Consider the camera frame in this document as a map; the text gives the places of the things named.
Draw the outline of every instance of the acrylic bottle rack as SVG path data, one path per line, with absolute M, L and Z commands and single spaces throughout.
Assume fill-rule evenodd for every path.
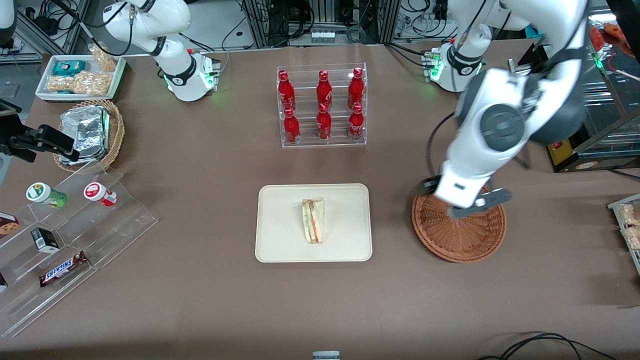
M 353 69 L 361 67 L 363 70 L 364 94 L 362 96 L 362 137 L 357 141 L 351 141 L 347 137 L 349 128 L 349 116 L 351 110 L 347 107 L 349 83 L 353 77 Z M 300 143 L 291 144 L 287 141 L 284 131 L 284 108 L 278 94 L 278 72 L 286 70 L 289 73 L 289 81 L 293 84 L 296 94 L 296 111 L 294 115 L 300 123 Z M 317 136 L 316 116 L 318 114 L 316 87 L 318 85 L 318 73 L 327 70 L 329 82 L 332 86 L 333 101 L 329 114 L 332 118 L 331 137 L 321 140 Z M 327 147 L 327 146 L 363 146 L 367 144 L 367 64 L 345 63 L 330 65 L 295 65 L 279 66 L 276 78 L 276 101 L 278 103 L 278 119 L 280 121 L 280 141 L 286 149 L 297 147 Z

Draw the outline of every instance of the coca-cola bottle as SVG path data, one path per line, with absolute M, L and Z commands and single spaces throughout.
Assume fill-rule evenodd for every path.
M 329 140 L 331 137 L 331 115 L 326 104 L 318 104 L 318 116 L 316 117 L 318 125 L 318 138 L 320 140 Z
M 362 80 L 362 68 L 357 67 L 353 69 L 353 78 L 349 83 L 349 97 L 347 99 L 347 106 L 349 109 L 353 109 L 353 104 L 357 101 L 362 101 L 362 95 L 364 94 L 364 81 Z
M 327 108 L 331 110 L 332 88 L 329 83 L 329 73 L 326 70 L 320 70 L 318 77 L 320 78 L 316 88 L 318 104 L 326 104 Z
M 296 110 L 296 94 L 293 91 L 293 84 L 289 81 L 289 74 L 286 70 L 278 72 L 278 93 L 280 94 L 280 102 L 285 108 Z
M 349 117 L 349 128 L 347 137 L 351 141 L 357 141 L 362 137 L 362 126 L 364 125 L 364 115 L 362 115 L 362 104 L 356 102 L 353 105 L 353 113 Z
M 294 145 L 300 143 L 300 123 L 293 115 L 292 108 L 284 110 L 284 133 L 288 143 Z

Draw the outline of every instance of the small box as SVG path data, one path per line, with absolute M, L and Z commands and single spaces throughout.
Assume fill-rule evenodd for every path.
M 54 252 L 60 250 L 60 246 L 58 246 L 56 238 L 49 230 L 42 229 L 41 227 L 36 227 L 32 230 L 31 237 L 36 243 L 36 248 L 40 252 L 53 254 Z
M 9 214 L 0 213 L 0 239 L 4 238 L 10 232 L 16 230 L 20 224 L 18 219 Z
M 0 293 L 4 291 L 4 289 L 6 289 L 8 285 L 6 284 L 6 280 L 4 279 L 4 277 L 2 276 L 2 274 L 0 274 Z

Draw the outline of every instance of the round wicker basket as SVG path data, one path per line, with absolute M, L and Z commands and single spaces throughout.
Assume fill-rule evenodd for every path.
M 455 263 L 473 263 L 500 247 L 507 228 L 502 205 L 461 219 L 449 217 L 449 206 L 433 194 L 413 200 L 413 228 L 429 250 Z
M 102 105 L 109 112 L 109 153 L 100 160 L 100 165 L 103 168 L 108 168 L 115 160 L 116 156 L 120 152 L 120 146 L 122 145 L 122 139 L 124 138 L 124 122 L 122 121 L 122 115 L 118 111 L 118 108 L 109 100 L 87 100 L 74 106 L 74 108 L 81 108 L 89 105 Z M 58 130 L 62 130 L 62 123 L 58 126 Z M 65 166 L 60 162 L 57 154 L 53 155 L 53 160 L 58 164 L 60 168 L 66 171 L 75 172 L 78 171 L 84 164 Z

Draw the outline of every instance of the brown table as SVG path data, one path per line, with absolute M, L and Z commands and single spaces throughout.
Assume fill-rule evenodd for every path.
M 529 44 L 496 42 L 486 58 L 504 67 Z M 449 263 L 417 239 L 409 205 L 427 174 L 426 139 L 455 95 L 382 46 L 232 58 L 220 90 L 194 103 L 167 91 L 151 58 L 128 59 L 118 102 L 126 135 L 113 167 L 161 221 L 16 338 L 0 339 L 1 359 L 293 360 L 336 349 L 345 360 L 473 360 L 540 330 L 639 358 L 639 277 L 605 206 L 637 193 L 637 183 L 610 172 L 553 174 L 533 145 L 532 170 L 512 162 L 495 176 L 514 193 L 502 247 L 480 263 Z M 369 144 L 281 149 L 276 67 L 356 61 L 369 69 Z M 55 124 L 69 108 L 36 100 L 29 124 Z M 451 122 L 438 134 L 435 161 L 454 130 Z M 26 204 L 30 183 L 67 175 L 49 154 L 35 164 L 14 160 L 0 191 L 3 211 Z M 258 191 L 304 183 L 367 185 L 370 260 L 255 259 Z M 574 358 L 548 342 L 523 355 Z

